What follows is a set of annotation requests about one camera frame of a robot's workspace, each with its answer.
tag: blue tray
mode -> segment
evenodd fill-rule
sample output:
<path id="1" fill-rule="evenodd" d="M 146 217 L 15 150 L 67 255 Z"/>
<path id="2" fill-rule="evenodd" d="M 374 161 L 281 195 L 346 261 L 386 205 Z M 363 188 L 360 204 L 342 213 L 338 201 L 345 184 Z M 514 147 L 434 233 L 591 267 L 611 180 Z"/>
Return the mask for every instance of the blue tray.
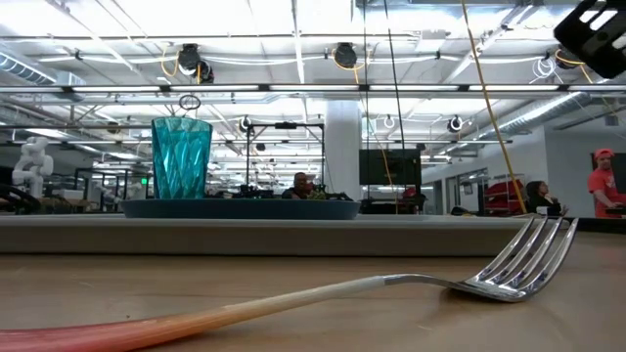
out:
<path id="1" fill-rule="evenodd" d="M 361 203 L 300 199 L 141 199 L 121 204 L 127 218 L 352 220 Z"/>

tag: teal glass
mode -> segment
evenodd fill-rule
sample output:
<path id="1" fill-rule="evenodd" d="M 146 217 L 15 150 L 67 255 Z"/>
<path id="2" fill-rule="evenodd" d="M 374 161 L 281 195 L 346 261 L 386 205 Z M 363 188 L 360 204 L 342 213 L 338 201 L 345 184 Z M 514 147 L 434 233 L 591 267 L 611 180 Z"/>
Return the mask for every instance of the teal glass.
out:
<path id="1" fill-rule="evenodd" d="M 155 198 L 204 198 L 213 126 L 192 118 L 161 117 L 152 127 Z"/>

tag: fork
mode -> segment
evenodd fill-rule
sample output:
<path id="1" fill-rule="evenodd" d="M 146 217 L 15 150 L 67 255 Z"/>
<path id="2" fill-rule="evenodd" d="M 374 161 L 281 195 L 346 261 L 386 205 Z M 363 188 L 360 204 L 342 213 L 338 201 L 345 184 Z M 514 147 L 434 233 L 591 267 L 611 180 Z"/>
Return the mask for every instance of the fork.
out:
<path id="1" fill-rule="evenodd" d="M 504 302 L 524 301 L 554 277 L 574 240 L 578 219 L 572 221 L 551 258 L 541 264 L 557 237 L 562 218 L 536 247 L 547 223 L 548 218 L 542 220 L 524 242 L 533 224 L 530 219 L 491 263 L 461 282 L 422 274 L 382 275 L 193 314 L 71 328 L 0 330 L 0 351 L 129 351 L 346 294 L 408 283 L 444 286 Z"/>

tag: column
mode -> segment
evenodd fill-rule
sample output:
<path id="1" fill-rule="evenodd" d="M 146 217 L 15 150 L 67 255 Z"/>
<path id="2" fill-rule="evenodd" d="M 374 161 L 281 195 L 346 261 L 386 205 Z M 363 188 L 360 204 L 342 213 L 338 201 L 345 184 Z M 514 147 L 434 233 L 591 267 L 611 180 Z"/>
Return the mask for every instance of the column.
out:
<path id="1" fill-rule="evenodd" d="M 362 198 L 359 185 L 361 111 L 357 101 L 328 101 L 326 111 L 326 169 L 324 182 L 331 193 Z"/>

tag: table surface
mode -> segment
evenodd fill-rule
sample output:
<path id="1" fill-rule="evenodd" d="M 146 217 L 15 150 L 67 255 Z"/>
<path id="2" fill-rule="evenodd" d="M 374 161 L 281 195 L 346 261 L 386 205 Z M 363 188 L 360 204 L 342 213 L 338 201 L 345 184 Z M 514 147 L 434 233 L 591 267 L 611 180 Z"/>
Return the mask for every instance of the table surface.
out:
<path id="1" fill-rule="evenodd" d="M 151 351 L 623 351 L 626 237 L 579 234 L 548 287 L 501 304 L 437 286 L 380 288 Z M 489 258 L 0 256 L 0 329 L 193 312 L 378 274 L 461 280 Z"/>

